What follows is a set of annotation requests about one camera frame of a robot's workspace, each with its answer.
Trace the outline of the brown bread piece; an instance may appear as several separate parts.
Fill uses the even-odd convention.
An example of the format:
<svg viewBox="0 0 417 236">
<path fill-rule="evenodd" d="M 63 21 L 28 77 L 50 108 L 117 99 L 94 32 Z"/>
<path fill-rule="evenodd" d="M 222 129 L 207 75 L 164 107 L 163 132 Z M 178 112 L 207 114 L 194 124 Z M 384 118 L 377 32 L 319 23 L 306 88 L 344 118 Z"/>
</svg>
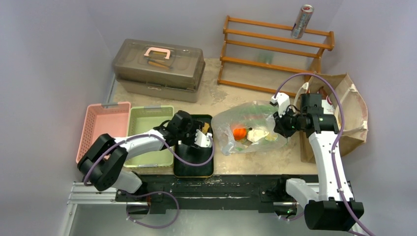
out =
<svg viewBox="0 0 417 236">
<path fill-rule="evenodd" d="M 201 132 L 202 132 L 203 134 L 210 133 L 210 132 L 211 132 L 211 127 L 210 127 L 210 124 L 209 124 L 209 123 L 207 123 L 207 122 L 205 122 L 205 123 L 204 123 L 204 125 L 203 125 L 203 127 L 202 127 L 202 129 L 201 129 Z"/>
</svg>

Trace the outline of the small orange pumpkin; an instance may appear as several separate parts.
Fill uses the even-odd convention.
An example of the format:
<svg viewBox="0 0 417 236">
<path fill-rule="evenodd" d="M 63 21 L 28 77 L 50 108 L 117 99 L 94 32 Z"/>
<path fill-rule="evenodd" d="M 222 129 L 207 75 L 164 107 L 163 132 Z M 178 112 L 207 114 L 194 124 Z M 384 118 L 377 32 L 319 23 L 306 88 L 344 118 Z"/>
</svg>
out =
<svg viewBox="0 0 417 236">
<path fill-rule="evenodd" d="M 240 141 L 246 138 L 247 129 L 246 128 L 236 128 L 232 131 L 235 141 Z"/>
</svg>

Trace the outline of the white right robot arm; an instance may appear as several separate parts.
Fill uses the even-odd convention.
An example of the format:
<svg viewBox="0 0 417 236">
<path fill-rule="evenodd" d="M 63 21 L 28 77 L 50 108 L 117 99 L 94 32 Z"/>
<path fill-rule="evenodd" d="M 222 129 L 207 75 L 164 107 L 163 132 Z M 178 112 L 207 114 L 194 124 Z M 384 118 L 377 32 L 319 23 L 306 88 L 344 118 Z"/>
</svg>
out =
<svg viewBox="0 0 417 236">
<path fill-rule="evenodd" d="M 274 132 L 285 138 L 303 132 L 308 139 L 318 171 L 319 191 L 314 191 L 300 178 L 289 178 L 276 187 L 282 200 L 293 197 L 303 209 L 306 225 L 311 230 L 349 231 L 363 214 L 361 202 L 354 199 L 346 181 L 341 162 L 339 139 L 341 131 L 334 114 L 326 114 L 318 93 L 301 95 L 301 109 L 293 112 L 289 96 L 277 93 L 270 104 Z"/>
</svg>

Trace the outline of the clear plastic grocery bag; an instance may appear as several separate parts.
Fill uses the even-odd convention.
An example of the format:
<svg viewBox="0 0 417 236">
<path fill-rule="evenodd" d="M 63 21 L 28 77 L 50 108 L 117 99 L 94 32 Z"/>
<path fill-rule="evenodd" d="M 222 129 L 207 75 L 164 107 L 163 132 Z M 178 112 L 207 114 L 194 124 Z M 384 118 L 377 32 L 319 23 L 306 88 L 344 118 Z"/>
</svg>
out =
<svg viewBox="0 0 417 236">
<path fill-rule="evenodd" d="M 236 112 L 239 110 L 262 110 L 270 113 L 270 115 L 266 120 L 243 121 L 236 118 Z M 215 115 L 212 118 L 211 127 L 218 141 L 217 147 L 224 155 L 269 151 L 284 147 L 288 140 L 273 131 L 275 126 L 273 113 L 276 111 L 277 109 L 267 101 L 252 101 L 234 106 Z M 236 128 L 246 128 L 247 131 L 251 129 L 264 130 L 269 132 L 269 135 L 256 143 L 248 141 L 247 138 L 235 141 L 232 131 Z"/>
</svg>

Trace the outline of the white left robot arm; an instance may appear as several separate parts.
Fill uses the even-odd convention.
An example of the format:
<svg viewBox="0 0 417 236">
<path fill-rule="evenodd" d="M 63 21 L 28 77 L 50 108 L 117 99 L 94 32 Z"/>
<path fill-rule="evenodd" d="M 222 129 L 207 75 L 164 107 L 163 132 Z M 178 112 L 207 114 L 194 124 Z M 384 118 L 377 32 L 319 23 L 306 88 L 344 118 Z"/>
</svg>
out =
<svg viewBox="0 0 417 236">
<path fill-rule="evenodd" d="M 77 164 L 84 175 L 84 185 L 98 191 L 116 188 L 134 201 L 145 198 L 146 183 L 139 174 L 123 168 L 133 157 L 153 151 L 171 150 L 177 144 L 198 148 L 211 148 L 213 136 L 210 125 L 198 121 L 185 111 L 178 111 L 170 120 L 153 129 L 128 137 L 100 135 Z"/>
</svg>

